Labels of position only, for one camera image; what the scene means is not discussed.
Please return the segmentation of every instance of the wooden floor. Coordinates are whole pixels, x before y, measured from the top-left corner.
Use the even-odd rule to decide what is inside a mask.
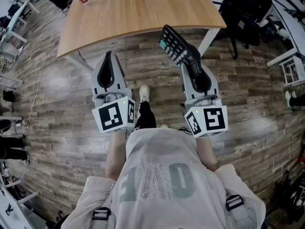
[[[29,42],[11,66],[11,73],[24,80],[16,90],[15,115],[28,120],[35,98],[39,72],[45,57],[58,46],[65,15],[47,0],[36,4],[22,36]],[[199,46],[205,30],[180,31]],[[157,125],[186,126],[180,72],[158,46],[160,33],[152,32],[111,40],[80,51],[92,65],[111,50],[117,53],[134,99],[141,85],[151,88],[150,102]],[[304,129],[302,111],[285,106],[281,70],[266,62],[285,51],[280,41],[261,41],[245,49],[237,44],[239,58],[232,59],[228,39],[213,42],[202,59],[219,83],[223,104],[228,107],[229,131],[211,137],[220,164],[234,164],[241,179],[271,207],[274,183],[289,169],[292,178],[302,170],[296,164]],[[86,177],[105,174],[108,135],[101,135],[93,118],[90,75],[56,51],[47,59],[40,91],[33,108],[26,150],[31,164],[8,161],[9,170],[28,191],[38,191],[34,208],[54,220],[58,210],[70,213],[76,206]],[[5,133],[14,133],[13,128]]]

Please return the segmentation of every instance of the white desk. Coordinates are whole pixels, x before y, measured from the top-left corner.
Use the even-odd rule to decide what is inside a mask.
[[[0,224],[7,229],[47,229],[45,221],[23,205],[24,202],[37,196],[38,192],[17,201],[6,189],[20,183],[21,181],[17,181],[7,186],[1,185],[5,196],[0,193]],[[5,212],[9,204],[13,209],[10,216]]]
[[[293,45],[293,48],[289,51],[283,53],[282,55],[276,57],[275,59],[269,61],[267,66],[271,66],[284,60],[296,52],[305,56],[305,31],[301,24],[293,18],[290,14],[283,10],[282,6],[278,3],[273,2],[273,12],[275,16],[281,20],[283,23],[285,30],[288,33],[288,37]]]
[[[21,47],[19,50],[16,49],[14,46],[12,46],[10,43],[8,43],[8,41],[12,38],[12,37],[16,37],[17,39],[27,43],[28,40],[26,40],[25,38],[21,37],[20,35],[18,35],[17,33],[15,33],[13,30],[15,28],[15,25],[18,21],[21,21],[23,24],[27,24],[26,21],[24,21],[20,16],[22,14],[22,12],[25,10],[25,8],[27,6],[30,6],[34,11],[36,11],[38,14],[40,13],[39,10],[37,8],[34,7],[33,4],[30,3],[30,0],[27,0],[18,10],[17,12],[13,15],[13,17],[11,18],[10,23],[7,26],[7,32],[6,34],[2,37],[1,42],[0,42],[0,47],[2,48],[2,52],[1,55],[7,59],[10,62],[14,62],[16,57],[18,55],[20,55],[22,48]]]

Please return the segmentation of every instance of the white shoe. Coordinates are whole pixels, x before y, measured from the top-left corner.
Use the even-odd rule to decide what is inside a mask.
[[[288,91],[285,92],[285,98],[286,98],[286,105],[288,108],[290,108],[289,101],[290,101],[291,95]]]
[[[141,86],[140,90],[139,90],[139,94],[140,94],[140,104],[139,104],[139,110],[138,110],[138,118],[140,118],[141,114],[140,114],[140,105],[143,102],[149,102],[149,87],[148,86]]]
[[[28,158],[27,158],[26,160],[23,161],[23,163],[24,163],[25,166],[28,166],[29,163],[30,163],[30,156],[29,156],[28,153],[27,153],[27,156],[28,156]]]
[[[19,48],[17,55],[19,56],[23,51],[23,46]]]

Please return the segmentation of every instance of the sneaker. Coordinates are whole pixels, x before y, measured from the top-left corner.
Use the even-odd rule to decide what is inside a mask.
[[[140,90],[139,90],[139,94],[140,94],[140,104],[139,104],[139,110],[138,110],[138,118],[140,118],[141,114],[140,114],[140,105],[143,102],[149,102],[149,87],[148,86],[141,86]]]
[[[290,98],[291,98],[291,95],[288,91],[285,92],[285,98],[286,98],[286,105],[288,108],[290,108],[290,104],[289,104],[289,101],[290,101]]]
[[[27,156],[28,156],[28,158],[27,158],[26,160],[23,161],[23,163],[24,163],[25,166],[28,166],[29,163],[30,163],[30,156],[29,156],[28,153],[27,153]]]

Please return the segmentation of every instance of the office chair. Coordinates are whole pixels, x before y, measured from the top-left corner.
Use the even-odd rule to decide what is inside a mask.
[[[261,28],[257,23],[265,19],[272,6],[272,0],[223,0],[219,12],[227,25],[225,34],[216,39],[229,37],[234,49],[233,59],[238,58],[236,39],[245,43],[258,46]]]

